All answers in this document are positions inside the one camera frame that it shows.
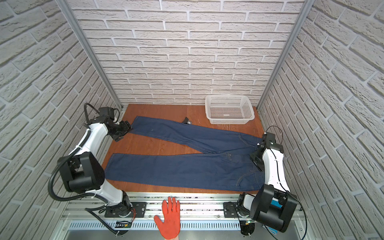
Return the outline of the dark blue denim trousers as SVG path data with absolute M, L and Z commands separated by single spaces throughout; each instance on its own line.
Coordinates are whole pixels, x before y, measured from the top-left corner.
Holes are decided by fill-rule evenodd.
M 197 154 L 145 156 L 113 154 L 107 180 L 221 191 L 258 191 L 265 174 L 251 161 L 260 138 L 232 131 L 136 117 L 133 134 L 197 150 Z

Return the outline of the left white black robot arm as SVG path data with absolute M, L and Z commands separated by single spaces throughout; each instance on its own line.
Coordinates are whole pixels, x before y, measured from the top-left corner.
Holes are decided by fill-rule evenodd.
M 98 162 L 96 155 L 106 136 L 119 141 L 131 129 L 127 121 L 118 121 L 115 113 L 118 109 L 101 107 L 98 116 L 89 118 L 84 110 L 87 127 L 76 148 L 58 160 L 57 166 L 65 189 L 69 193 L 77 193 L 82 198 L 95 197 L 105 203 L 106 214 L 113 217 L 127 217 L 132 212 L 132 205 L 127 194 L 115 188 L 106 180 L 105 171 Z

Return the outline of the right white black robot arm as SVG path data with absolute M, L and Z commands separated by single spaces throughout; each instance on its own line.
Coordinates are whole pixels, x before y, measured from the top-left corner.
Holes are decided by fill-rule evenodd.
M 275 134 L 265 132 L 250 157 L 265 174 L 265 183 L 255 196 L 247 193 L 239 196 L 238 215 L 284 233 L 299 201 L 287 185 L 283 146 L 276 142 Z

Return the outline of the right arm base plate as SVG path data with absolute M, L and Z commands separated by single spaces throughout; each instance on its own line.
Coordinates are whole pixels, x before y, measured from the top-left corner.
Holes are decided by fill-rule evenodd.
M 239 214 L 238 214 L 238 208 L 237 208 L 237 203 L 235 202 L 224 202 L 223 203 L 223 212 L 224 212 L 224 217 L 226 219 L 238 219 Z

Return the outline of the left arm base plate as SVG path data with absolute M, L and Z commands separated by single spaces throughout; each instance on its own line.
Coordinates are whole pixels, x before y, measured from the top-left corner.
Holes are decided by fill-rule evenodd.
M 130 202 L 131 210 L 113 210 L 112 207 L 107 207 L 105 210 L 104 217 L 106 218 L 143 218 L 146 212 L 147 202 Z

